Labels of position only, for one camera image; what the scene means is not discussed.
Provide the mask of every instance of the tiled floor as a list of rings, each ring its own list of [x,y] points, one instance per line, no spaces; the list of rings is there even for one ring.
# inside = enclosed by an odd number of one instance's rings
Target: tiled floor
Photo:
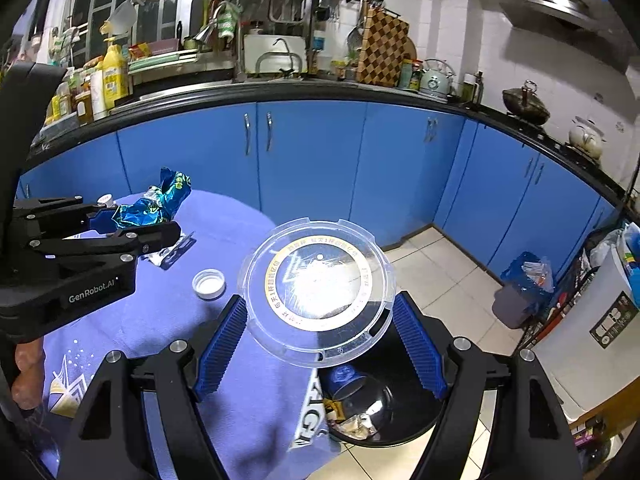
[[[420,310],[440,318],[453,336],[482,350],[510,354],[520,339],[491,311],[500,285],[436,229],[421,232],[386,253],[396,269],[397,290],[407,290]],[[489,444],[495,392],[486,392],[462,480],[476,480]],[[369,449],[342,445],[342,453],[309,480],[408,480],[431,431],[403,446]]]

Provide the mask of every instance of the clear plastic lid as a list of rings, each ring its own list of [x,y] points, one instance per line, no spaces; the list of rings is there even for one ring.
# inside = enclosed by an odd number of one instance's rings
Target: clear plastic lid
[[[368,231],[303,218],[275,228],[245,260],[238,290],[247,328],[267,352],[324,368],[356,358],[383,336],[396,279]]]

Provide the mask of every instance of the crumpled wrapper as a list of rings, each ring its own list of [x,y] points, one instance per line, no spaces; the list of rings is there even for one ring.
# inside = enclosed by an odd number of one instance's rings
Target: crumpled wrapper
[[[161,168],[160,181],[160,187],[151,186],[132,205],[119,206],[113,215],[113,222],[119,229],[174,219],[180,204],[191,193],[191,179],[179,171]]]
[[[338,431],[355,440],[365,440],[375,435],[378,430],[367,413],[358,413],[337,425]]]

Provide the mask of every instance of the range hood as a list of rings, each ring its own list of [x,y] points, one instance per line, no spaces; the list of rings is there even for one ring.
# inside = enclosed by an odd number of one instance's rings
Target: range hood
[[[516,28],[568,43],[625,73],[632,43],[595,20],[582,0],[500,0]]]

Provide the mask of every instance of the human hand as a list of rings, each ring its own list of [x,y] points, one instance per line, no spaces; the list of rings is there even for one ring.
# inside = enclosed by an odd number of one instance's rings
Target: human hand
[[[23,410],[37,408],[42,402],[44,390],[44,338],[15,347],[15,364],[20,375],[11,387],[14,401]]]

